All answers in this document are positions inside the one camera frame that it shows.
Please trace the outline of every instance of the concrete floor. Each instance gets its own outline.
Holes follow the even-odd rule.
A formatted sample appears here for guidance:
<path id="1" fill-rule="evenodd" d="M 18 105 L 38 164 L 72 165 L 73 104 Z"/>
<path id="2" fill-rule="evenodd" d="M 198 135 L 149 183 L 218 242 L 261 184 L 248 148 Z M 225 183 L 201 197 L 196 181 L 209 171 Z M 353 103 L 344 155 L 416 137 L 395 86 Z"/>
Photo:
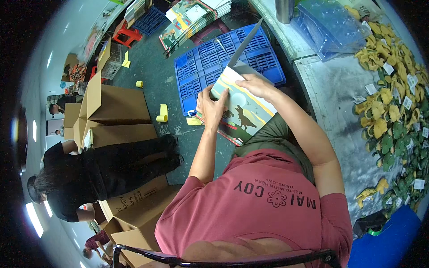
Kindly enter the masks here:
<path id="1" fill-rule="evenodd" d="M 256 23 L 259 20 L 258 15 L 251 13 L 247 1 L 234 1 L 231 10 L 233 12 L 223 16 L 222 20 L 232 30 Z M 185 160 L 184 165 L 167 174 L 168 183 L 183 184 L 189 173 L 204 126 L 187 125 L 186 118 L 181 111 L 174 70 L 174 59 L 194 48 L 195 45 L 192 41 L 187 40 L 170 58 L 164 59 L 164 49 L 158 36 L 167 25 L 166 22 L 152 35 L 143 35 L 142 40 L 135 42 L 128 52 L 131 61 L 130 67 L 121 67 L 114 79 L 108 84 L 139 89 L 135 86 L 136 81 L 144 82 L 142 90 L 145 93 L 146 103 L 158 136 L 167 133 L 177 135 L 179 137 L 178 150 Z M 271 39 L 272 46 L 286 74 L 286 79 L 289 80 L 287 73 L 293 73 L 291 66 L 288 65 L 281 47 L 276 45 L 272 33 L 268 32 L 268 27 L 263 25 L 263 29 Z M 204 39 L 210 40 L 220 34 L 222 34 L 220 30 L 215 30 Z M 155 120 L 156 116 L 159 115 L 161 103 L 168 106 L 168 122 L 165 123 L 158 123 Z M 218 135 L 215 179 L 222 174 L 223 169 L 229 163 L 233 149 L 234 145 L 231 142 Z"/>

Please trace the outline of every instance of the flower logo on shirt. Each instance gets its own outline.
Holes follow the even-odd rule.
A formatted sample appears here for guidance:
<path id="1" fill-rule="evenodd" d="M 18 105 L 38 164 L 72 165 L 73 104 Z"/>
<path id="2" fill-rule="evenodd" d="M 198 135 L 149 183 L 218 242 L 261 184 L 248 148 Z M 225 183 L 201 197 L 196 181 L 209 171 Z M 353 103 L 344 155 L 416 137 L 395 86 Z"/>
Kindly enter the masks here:
<path id="1" fill-rule="evenodd" d="M 273 207 L 286 206 L 286 196 L 282 195 L 280 191 L 269 192 L 268 195 L 267 202 L 271 203 Z"/>

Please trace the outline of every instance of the dinosaur silhouette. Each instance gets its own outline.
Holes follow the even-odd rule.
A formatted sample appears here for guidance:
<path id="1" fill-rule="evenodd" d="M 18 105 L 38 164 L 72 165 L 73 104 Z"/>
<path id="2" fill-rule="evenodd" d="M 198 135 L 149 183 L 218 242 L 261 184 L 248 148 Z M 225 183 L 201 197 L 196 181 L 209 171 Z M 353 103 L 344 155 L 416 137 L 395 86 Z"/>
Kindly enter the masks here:
<path id="1" fill-rule="evenodd" d="M 227 118 L 230 118 L 230 117 L 234 117 L 234 114 L 230 110 L 224 111 L 224 114 L 222 115 L 222 118 L 223 119 L 227 119 Z"/>
<path id="2" fill-rule="evenodd" d="M 239 119 L 241 122 L 240 127 L 244 126 L 244 130 L 247 130 L 247 126 L 256 127 L 255 124 L 253 124 L 249 118 L 245 117 L 243 115 L 243 108 L 240 107 L 240 105 L 237 105 L 236 111 L 239 112 Z"/>

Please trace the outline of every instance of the green tape roll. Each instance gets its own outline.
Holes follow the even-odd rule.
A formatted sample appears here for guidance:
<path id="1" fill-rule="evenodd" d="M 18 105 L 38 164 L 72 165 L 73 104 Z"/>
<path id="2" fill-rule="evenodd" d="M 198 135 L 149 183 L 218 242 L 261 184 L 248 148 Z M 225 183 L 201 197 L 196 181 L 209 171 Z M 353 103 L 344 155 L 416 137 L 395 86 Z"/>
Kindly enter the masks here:
<path id="1" fill-rule="evenodd" d="M 370 235 L 377 236 L 377 235 L 381 234 L 381 231 L 383 231 L 383 227 L 382 227 L 382 226 L 380 226 L 380 227 L 376 227 L 376 228 L 374 228 L 374 229 L 375 229 L 375 230 L 373 230 L 373 229 L 369 228 L 369 229 L 368 229 L 368 233 L 369 233 Z"/>

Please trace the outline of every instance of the blue plastic pallet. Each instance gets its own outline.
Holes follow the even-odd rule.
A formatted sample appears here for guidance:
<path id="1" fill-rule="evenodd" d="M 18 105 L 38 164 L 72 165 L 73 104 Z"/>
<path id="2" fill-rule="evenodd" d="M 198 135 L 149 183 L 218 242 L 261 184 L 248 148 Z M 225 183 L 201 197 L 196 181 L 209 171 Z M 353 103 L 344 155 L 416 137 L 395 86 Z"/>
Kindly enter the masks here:
<path id="1" fill-rule="evenodd" d="M 153 6 L 148 10 L 146 14 L 136 20 L 133 23 L 132 27 L 149 36 L 153 34 L 166 21 L 167 17 L 165 16 L 165 14 Z"/>
<path id="2" fill-rule="evenodd" d="M 232 55 L 254 26 L 254 24 L 248 25 L 218 36 L 227 53 L 218 42 L 212 39 L 174 60 L 184 116 L 187 116 L 188 111 L 195 109 L 198 93 L 208 85 L 214 84 L 220 77 Z M 283 70 L 262 27 L 259 27 L 239 59 L 276 86 L 286 83 Z"/>

